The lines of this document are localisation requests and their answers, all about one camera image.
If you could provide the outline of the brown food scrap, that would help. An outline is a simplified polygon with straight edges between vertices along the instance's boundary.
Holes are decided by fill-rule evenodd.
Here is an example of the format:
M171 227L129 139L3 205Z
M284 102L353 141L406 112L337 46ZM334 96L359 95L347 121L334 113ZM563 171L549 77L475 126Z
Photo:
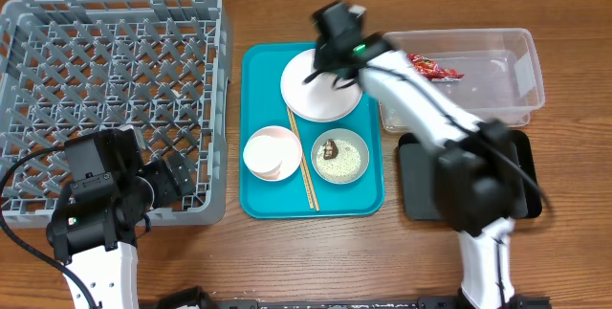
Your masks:
M339 149L337 144L332 139L327 140L323 145L323 159L332 160L337 158L338 154Z

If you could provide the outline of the white rice grains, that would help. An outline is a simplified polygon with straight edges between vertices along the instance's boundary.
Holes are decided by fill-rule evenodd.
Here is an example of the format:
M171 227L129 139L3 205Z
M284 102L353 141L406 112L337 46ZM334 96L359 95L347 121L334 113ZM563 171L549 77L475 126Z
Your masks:
M318 173L321 177L333 183L351 182L360 171L361 155L351 143L338 139L332 140L337 144L339 154L335 159L324 160L322 145L316 156Z

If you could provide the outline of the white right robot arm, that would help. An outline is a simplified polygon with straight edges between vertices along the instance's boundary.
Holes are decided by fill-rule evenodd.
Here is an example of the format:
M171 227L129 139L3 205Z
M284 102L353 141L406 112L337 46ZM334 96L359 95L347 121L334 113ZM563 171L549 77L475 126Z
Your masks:
M364 35L365 9L342 0L312 15L318 30L314 68L396 110L431 164L433 200L458 233L461 308L517 308L510 276L510 237L525 188L551 207L543 189L512 159L513 132L483 121L444 96L407 54L379 33Z

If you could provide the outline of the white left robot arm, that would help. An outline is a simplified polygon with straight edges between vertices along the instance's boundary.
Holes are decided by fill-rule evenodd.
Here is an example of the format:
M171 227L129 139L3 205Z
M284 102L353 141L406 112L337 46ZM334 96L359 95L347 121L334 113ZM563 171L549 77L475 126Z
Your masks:
M77 308L136 308L137 234L151 210L196 186L186 158L172 152L146 163L133 127L109 129L64 144L71 181L46 229Z

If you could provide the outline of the grey bowl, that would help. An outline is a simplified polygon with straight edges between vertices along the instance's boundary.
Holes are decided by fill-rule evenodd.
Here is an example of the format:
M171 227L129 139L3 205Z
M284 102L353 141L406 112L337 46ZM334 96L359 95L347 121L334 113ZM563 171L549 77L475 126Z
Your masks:
M344 128L323 132L314 142L311 159L317 175L334 185L357 181L369 166L364 139Z

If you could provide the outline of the white paper cup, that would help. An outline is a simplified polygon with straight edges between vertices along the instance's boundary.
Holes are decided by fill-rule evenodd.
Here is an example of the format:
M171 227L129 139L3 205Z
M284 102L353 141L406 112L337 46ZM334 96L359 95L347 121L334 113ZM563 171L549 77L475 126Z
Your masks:
M279 173L282 165L279 147L279 139L275 137L254 136L247 142L243 150L243 161L254 175L272 179Z

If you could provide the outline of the red snack wrapper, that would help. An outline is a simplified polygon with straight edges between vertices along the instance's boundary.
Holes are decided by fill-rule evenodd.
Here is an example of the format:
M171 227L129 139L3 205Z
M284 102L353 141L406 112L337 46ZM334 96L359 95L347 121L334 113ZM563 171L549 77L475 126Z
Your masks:
M453 82L464 77L455 69L444 68L423 55L409 54L408 60L420 75L431 82Z

